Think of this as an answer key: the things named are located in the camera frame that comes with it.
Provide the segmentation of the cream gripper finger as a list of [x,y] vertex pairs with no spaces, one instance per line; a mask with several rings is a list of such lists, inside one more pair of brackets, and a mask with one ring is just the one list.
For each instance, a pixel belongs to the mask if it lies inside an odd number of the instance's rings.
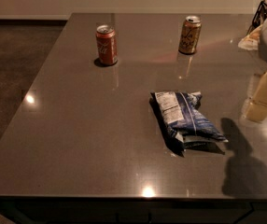
[[257,88],[246,107],[245,117],[255,122],[262,122],[267,118],[267,71],[259,78]]

